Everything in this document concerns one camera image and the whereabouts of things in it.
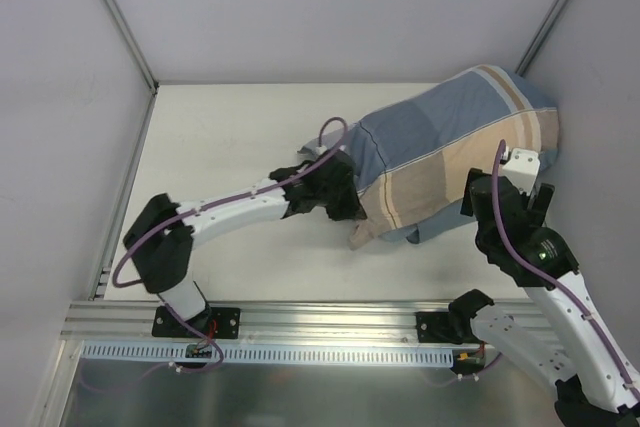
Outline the blue beige striped pillowcase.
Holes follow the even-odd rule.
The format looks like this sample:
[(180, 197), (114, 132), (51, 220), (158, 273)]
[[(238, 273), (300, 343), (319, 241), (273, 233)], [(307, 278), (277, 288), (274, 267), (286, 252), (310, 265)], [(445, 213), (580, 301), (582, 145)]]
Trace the blue beige striped pillowcase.
[(466, 69), (351, 124), (345, 153), (365, 219), (352, 249), (374, 239), (426, 242), (469, 223), (460, 207), (470, 169), (491, 169), (498, 143), (535, 151), (541, 169), (559, 149), (559, 104), (501, 67)]

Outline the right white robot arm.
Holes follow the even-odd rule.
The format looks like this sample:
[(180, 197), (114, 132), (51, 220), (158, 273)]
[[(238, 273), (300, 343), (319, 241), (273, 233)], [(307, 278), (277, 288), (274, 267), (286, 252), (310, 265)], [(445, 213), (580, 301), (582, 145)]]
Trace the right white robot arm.
[(599, 315), (568, 244), (544, 224), (553, 193), (545, 184), (527, 196), (504, 176), (472, 169), (461, 212), (477, 221), (478, 250), (534, 302), (559, 349), (519, 327), (478, 289), (450, 303), (449, 332), (461, 342), (490, 344), (547, 388), (563, 425), (636, 426), (639, 372)]

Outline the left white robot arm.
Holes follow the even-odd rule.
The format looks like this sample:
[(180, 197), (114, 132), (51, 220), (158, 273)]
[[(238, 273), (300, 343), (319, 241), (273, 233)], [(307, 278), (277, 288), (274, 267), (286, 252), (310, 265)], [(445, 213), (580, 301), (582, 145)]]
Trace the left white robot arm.
[(355, 166), (341, 151), (269, 173), (250, 189), (223, 198), (177, 202), (168, 194), (152, 197), (123, 238), (121, 269), (132, 262), (138, 278), (118, 280), (119, 288), (141, 284), (175, 313), (174, 325), (188, 337), (208, 328), (208, 303), (187, 278), (197, 247), (227, 233), (323, 208), (332, 221), (364, 220), (355, 186)]

